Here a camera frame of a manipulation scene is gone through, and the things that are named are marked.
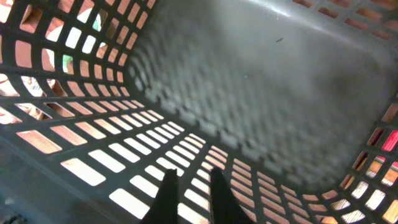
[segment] crate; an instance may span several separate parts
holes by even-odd
[[[176,169],[178,222],[208,223],[219,167],[256,223],[395,223],[397,7],[13,1],[0,214],[138,223]]]

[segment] laundry basket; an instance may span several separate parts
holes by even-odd
[[[397,1],[1,6],[0,215],[138,223],[176,169],[208,223],[219,167],[257,223],[397,221]]]

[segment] black basket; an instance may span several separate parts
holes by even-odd
[[[306,2],[311,1],[289,4],[317,7]],[[217,61],[230,52],[216,42],[223,37],[212,39],[218,30],[208,20],[214,18],[194,13],[204,12],[203,7],[212,10],[178,0],[159,5],[154,0],[15,0],[7,21],[0,23],[0,113],[11,120],[0,126],[0,193],[7,206],[28,223],[139,222],[166,170],[177,169],[179,222],[206,223],[211,220],[210,171],[219,167],[257,223],[395,223],[398,102],[395,95],[385,101],[385,95],[396,86],[371,98],[372,105],[387,106],[370,132],[362,133],[371,121],[353,127],[344,120],[355,133],[350,137],[346,126],[333,126],[357,113],[357,107],[315,129],[303,122],[314,115],[312,123],[320,124],[322,117],[298,110],[294,128],[329,126],[331,131],[326,137],[315,132],[308,142],[297,139],[284,126],[285,109],[296,108],[291,102],[297,100],[290,98],[295,93],[272,89],[276,93],[266,106],[276,112],[268,117],[244,109],[258,99],[251,86],[241,83],[252,73],[241,75],[233,60]],[[87,17],[79,19],[87,9]],[[98,20],[100,28],[93,25]],[[57,38],[50,38],[60,26]],[[201,74],[212,71],[225,72],[216,78],[225,83],[219,88],[242,94],[236,101],[243,109],[224,110],[224,96],[193,100],[211,91]],[[162,77],[177,91],[156,82]],[[357,118],[368,122],[380,110]],[[247,117],[252,123],[245,126]],[[273,124],[283,128],[257,129],[256,119],[261,125],[281,119]],[[362,143],[350,140],[366,135]],[[305,151],[305,144],[324,150]]]

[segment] plastic basket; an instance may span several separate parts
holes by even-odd
[[[207,223],[219,167],[257,223],[395,223],[397,4],[15,0],[0,214],[140,222],[176,169]]]

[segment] basket bottom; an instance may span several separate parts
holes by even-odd
[[[319,17],[298,17],[293,3],[272,4],[159,3],[132,57],[144,63],[146,92],[231,133],[299,182],[326,186],[343,176],[396,79],[359,41],[332,35],[343,28],[321,20],[331,27],[321,30]]]

